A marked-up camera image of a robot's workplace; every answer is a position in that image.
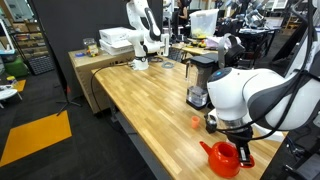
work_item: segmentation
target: glass jar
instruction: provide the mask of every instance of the glass jar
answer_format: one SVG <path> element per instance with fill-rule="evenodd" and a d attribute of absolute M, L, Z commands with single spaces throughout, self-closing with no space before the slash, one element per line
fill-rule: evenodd
<path fill-rule="evenodd" d="M 85 53 L 90 57 L 95 57 L 99 54 L 99 49 L 94 38 L 83 39 Z"/>

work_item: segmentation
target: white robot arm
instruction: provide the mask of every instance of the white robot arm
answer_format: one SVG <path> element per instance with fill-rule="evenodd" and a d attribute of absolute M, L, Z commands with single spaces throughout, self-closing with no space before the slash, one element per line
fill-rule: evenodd
<path fill-rule="evenodd" d="M 136 56 L 132 66 L 134 70 L 145 70 L 148 68 L 148 60 L 146 59 L 148 53 L 157 52 L 158 55 L 168 55 L 169 35 L 161 34 L 147 0 L 129 0 L 127 14 L 130 25 L 136 29 L 127 35 Z M 143 25 L 141 18 L 146 18 L 149 29 Z"/>
<path fill-rule="evenodd" d="M 313 27 L 312 16 L 309 22 L 309 27 Z M 314 24 L 319 26 L 320 19 L 315 18 Z M 289 68 L 291 72 L 285 78 L 268 69 L 240 70 L 230 67 L 216 71 L 209 78 L 207 88 L 215 109 L 206 116 L 206 128 L 209 133 L 225 133 L 237 146 L 242 163 L 250 164 L 247 144 L 250 140 L 264 139 L 278 130 L 299 128 L 318 116 L 320 40 L 316 36 L 320 37 L 320 31 L 318 29 L 315 33 L 313 30 L 308 30 L 305 61 L 297 63 L 300 58 L 294 59 Z M 254 123 L 271 132 L 252 138 L 250 125 Z"/>

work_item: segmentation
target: dark floor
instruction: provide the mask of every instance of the dark floor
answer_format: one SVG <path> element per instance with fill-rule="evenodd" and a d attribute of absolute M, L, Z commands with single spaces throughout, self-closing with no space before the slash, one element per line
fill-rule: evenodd
<path fill-rule="evenodd" d="M 270 61 L 288 38 L 278 34 L 257 67 L 283 73 L 285 64 L 271 66 Z M 57 113 L 62 107 L 55 103 L 64 98 L 55 71 L 26 79 L 23 101 L 13 97 L 0 109 L 0 154 L 10 128 Z M 74 102 L 83 107 L 67 108 L 72 137 L 1 167 L 0 179 L 155 179 L 130 139 L 110 126 L 109 112 L 94 116 L 85 98 Z"/>

